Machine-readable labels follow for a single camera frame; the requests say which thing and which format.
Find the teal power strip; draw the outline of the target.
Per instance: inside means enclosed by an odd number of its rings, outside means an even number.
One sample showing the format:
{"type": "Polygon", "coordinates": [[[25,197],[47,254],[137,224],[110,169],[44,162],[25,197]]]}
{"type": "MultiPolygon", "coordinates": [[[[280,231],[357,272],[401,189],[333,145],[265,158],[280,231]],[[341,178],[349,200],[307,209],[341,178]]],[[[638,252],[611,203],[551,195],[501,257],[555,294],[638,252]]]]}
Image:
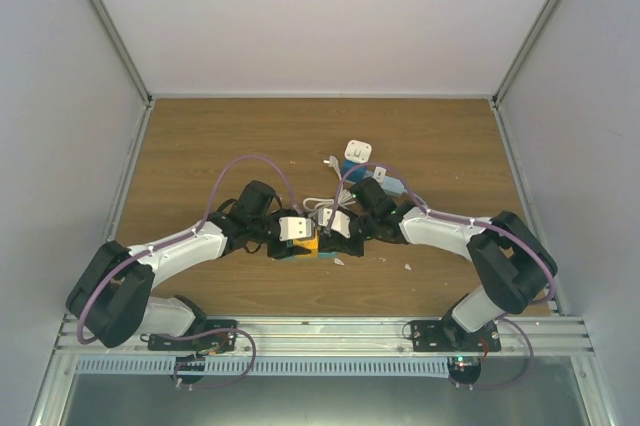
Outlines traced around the teal power strip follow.
{"type": "Polygon", "coordinates": [[[285,255],[281,257],[282,261],[294,261],[294,260],[311,260],[311,259],[331,259],[336,258],[338,254],[336,252],[321,252],[317,249],[308,249],[302,246],[293,246],[289,248],[285,255]]]}

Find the yellow cube socket adapter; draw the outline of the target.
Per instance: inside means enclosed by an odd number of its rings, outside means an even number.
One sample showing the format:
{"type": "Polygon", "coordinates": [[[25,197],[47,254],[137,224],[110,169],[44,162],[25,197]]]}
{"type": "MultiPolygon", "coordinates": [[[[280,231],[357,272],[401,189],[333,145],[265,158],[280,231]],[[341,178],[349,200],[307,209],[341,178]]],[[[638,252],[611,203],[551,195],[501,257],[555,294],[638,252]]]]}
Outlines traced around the yellow cube socket adapter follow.
{"type": "Polygon", "coordinates": [[[295,258],[317,258],[319,241],[317,237],[291,241],[295,258]]]}

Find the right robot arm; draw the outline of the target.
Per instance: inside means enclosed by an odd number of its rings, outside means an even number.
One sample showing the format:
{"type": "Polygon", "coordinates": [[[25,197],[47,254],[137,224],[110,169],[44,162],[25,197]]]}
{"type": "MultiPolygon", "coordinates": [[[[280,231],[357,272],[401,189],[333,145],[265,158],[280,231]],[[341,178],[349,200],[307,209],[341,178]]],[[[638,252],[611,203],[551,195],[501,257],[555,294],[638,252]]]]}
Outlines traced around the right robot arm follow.
{"type": "Polygon", "coordinates": [[[479,332],[497,318],[522,313],[542,292],[554,294],[557,265],[513,212],[472,218],[433,210],[419,200],[397,203],[372,178],[354,184],[349,193],[358,213],[336,204],[317,212],[320,251],[361,257],[365,243],[377,240],[429,246],[458,255],[475,268],[479,287],[436,323],[447,348],[473,348],[479,332]]]}

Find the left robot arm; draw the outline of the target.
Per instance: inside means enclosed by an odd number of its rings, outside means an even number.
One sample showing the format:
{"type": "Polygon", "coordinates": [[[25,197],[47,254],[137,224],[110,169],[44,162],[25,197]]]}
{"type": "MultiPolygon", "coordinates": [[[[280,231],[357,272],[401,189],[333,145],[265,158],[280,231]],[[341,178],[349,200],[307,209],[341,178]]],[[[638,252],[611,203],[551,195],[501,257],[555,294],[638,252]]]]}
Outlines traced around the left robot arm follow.
{"type": "Polygon", "coordinates": [[[101,245],[66,300],[78,321],[76,338],[115,348],[136,335],[170,336],[185,350],[203,344],[205,313],[190,300],[156,298],[152,291],[177,274],[236,251],[267,249],[272,259],[302,253],[296,241],[313,237],[315,224],[304,212],[287,209],[275,190],[250,182],[237,198],[187,229],[125,247],[101,245]]]}

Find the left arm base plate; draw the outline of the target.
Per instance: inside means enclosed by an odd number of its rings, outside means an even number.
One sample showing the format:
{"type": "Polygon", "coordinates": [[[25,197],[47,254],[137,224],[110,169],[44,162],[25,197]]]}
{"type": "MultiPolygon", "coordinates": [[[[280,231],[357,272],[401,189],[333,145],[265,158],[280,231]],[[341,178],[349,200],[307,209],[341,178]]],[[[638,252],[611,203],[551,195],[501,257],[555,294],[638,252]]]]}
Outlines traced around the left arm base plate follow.
{"type": "Polygon", "coordinates": [[[181,336],[142,334],[150,351],[225,353],[235,349],[238,322],[234,319],[196,320],[181,336]]]}

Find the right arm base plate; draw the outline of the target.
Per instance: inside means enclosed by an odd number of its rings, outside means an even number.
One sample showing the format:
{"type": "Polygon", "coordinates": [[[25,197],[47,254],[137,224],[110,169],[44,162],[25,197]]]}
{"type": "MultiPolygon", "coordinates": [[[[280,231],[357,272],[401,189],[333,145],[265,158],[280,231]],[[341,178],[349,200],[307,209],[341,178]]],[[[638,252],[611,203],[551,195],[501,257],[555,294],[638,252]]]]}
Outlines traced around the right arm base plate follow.
{"type": "Polygon", "coordinates": [[[402,327],[401,335],[412,343],[414,352],[489,353],[502,349],[493,322],[467,332],[452,319],[414,319],[402,327]]]}

